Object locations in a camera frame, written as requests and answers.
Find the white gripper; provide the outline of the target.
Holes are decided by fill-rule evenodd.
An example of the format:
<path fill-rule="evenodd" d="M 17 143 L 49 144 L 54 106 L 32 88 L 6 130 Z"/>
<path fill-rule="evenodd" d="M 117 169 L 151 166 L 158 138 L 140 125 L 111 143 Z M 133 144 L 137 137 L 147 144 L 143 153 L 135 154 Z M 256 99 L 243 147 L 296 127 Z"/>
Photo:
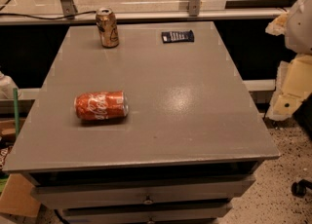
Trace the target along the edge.
<path fill-rule="evenodd" d="M 265 28 L 274 36 L 284 35 L 288 13 L 282 13 Z M 276 90 L 272 95 L 266 117 L 285 121 L 312 94 L 312 56 L 296 55 L 290 62 L 282 61 L 277 70 Z"/>

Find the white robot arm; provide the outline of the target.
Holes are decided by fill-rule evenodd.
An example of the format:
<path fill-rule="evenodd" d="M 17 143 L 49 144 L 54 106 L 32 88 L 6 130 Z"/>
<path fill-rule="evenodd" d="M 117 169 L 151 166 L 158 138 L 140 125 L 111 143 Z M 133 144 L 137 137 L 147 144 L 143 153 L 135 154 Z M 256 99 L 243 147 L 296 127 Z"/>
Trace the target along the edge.
<path fill-rule="evenodd" d="M 276 90 L 266 117 L 273 121 L 288 119 L 312 94 L 312 0 L 297 0 L 265 28 L 271 35 L 284 35 L 286 48 L 296 56 L 278 67 Z"/>

